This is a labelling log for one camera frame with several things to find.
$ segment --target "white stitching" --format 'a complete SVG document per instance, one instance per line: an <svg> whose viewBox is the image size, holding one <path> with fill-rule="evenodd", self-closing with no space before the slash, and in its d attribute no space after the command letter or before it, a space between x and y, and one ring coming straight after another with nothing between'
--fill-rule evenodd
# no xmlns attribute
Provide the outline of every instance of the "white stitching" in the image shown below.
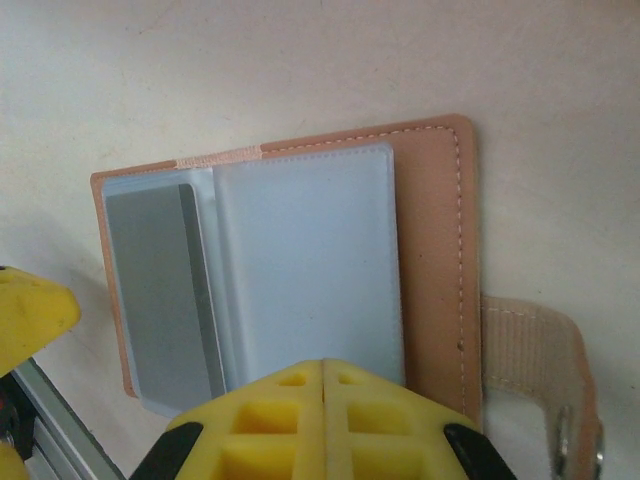
<svg viewBox="0 0 640 480"><path fill-rule="evenodd" d="M458 140L458 135L456 131L451 127L446 127L444 125L428 125L423 127L414 127L414 128L403 128L402 130L393 130L392 132L382 132L382 133L371 133L369 135L358 135L356 137L347 137L337 140L327 140L324 142L310 143L306 145L295 145L291 147L285 148L276 148L273 150L268 150L264 152L264 154L276 153L276 152L286 152L290 150L299 150L302 148L311 148L311 147L319 147L323 145L332 145L335 143L343 143L349 141L357 141L364 140L368 138L380 138L385 137L387 135L397 135L399 133L409 133L409 132L420 132L424 130L447 130L451 132L453 136L453 141L455 144L455 152L456 152L456 180L457 180L457 205L458 205L458 318L460 323L460 341L458 343L458 349L460 350L460 388L462 393L462 413L465 414L467 410L467 388L466 388L466 372L464 368L464 289L463 289L463 275L462 275L462 185L461 185L461 166L460 166L460 143Z"/></svg>

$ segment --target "leather strap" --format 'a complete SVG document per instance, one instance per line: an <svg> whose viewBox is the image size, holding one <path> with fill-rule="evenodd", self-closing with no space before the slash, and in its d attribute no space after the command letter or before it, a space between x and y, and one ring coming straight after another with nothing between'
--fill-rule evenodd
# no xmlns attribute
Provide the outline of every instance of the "leather strap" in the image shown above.
<svg viewBox="0 0 640 480"><path fill-rule="evenodd" d="M482 298L482 323L484 385L523 395L540 405L557 478L597 478L602 427L576 325L548 308L486 296Z"/></svg>

